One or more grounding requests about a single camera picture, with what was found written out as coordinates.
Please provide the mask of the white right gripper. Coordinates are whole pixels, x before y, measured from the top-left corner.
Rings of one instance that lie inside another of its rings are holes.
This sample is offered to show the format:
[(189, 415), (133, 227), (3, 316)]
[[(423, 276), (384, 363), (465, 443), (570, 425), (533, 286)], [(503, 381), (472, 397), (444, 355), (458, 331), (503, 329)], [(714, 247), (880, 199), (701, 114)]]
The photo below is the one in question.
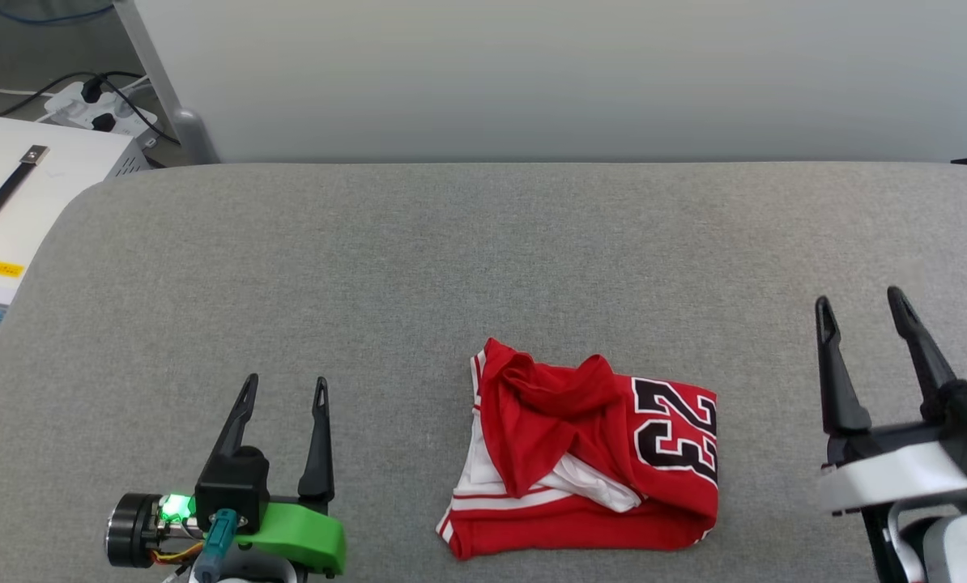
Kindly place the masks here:
[[(896, 332), (909, 348), (920, 414), (945, 421), (948, 402), (967, 394), (900, 287), (887, 289)], [(816, 300), (816, 353), (824, 434), (869, 432), (870, 414), (854, 391), (827, 296)], [(880, 582), (967, 582), (967, 436), (947, 436), (843, 465), (818, 479), (825, 513), (860, 514)]]

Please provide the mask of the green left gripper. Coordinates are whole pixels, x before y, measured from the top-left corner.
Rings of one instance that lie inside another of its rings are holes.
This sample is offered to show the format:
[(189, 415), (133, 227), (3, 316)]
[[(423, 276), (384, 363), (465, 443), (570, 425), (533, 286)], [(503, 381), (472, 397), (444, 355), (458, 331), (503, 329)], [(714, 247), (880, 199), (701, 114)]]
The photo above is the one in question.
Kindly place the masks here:
[[(244, 448), (243, 436), (253, 418), (258, 394), (257, 373), (250, 373), (236, 396), (203, 472), (223, 469), (250, 472), (260, 451)], [(274, 496), (266, 506), (260, 529), (235, 537), (236, 568), (242, 576), (262, 579), (339, 578), (346, 572), (347, 539), (341, 521), (328, 516), (333, 500), (334, 471), (330, 399), (325, 377), (318, 377), (313, 396), (313, 431), (298, 498)]]

